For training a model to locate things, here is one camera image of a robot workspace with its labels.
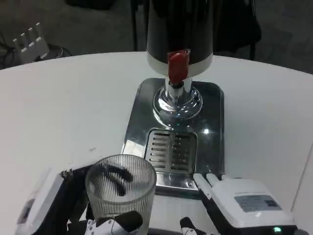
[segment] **red tap handle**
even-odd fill
[[[177,84],[182,82],[188,76],[189,51],[178,50],[169,52],[168,59],[168,75],[171,83]]]

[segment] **stainless steel drip tray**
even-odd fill
[[[213,83],[193,82],[203,98],[200,113],[164,124],[153,99],[164,79],[149,78],[137,90],[123,154],[145,158],[156,169],[156,194],[198,197],[193,173],[224,172],[224,95]]]

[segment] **white tabletop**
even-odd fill
[[[1,233],[13,234],[44,168],[63,170],[120,153],[136,89],[148,77],[161,76],[144,52],[0,71]],[[214,82],[225,93],[227,174],[263,181],[290,209],[313,142],[313,76],[215,56],[195,79]],[[189,215],[200,229],[210,228],[200,201],[156,197],[155,204],[152,227],[179,231],[179,218]]]

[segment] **ribbed glass cup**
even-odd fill
[[[120,196],[112,179],[108,178],[109,165],[126,168],[133,176],[131,182],[116,173],[110,173],[125,189]],[[157,174],[153,166],[143,158],[133,155],[113,155],[94,164],[86,176],[86,191],[95,220],[115,217],[125,212],[137,211],[143,224],[137,234],[146,235],[149,229]]]

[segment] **drip tray grate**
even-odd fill
[[[157,172],[189,175],[194,172],[197,137],[193,133],[152,130],[145,159]]]

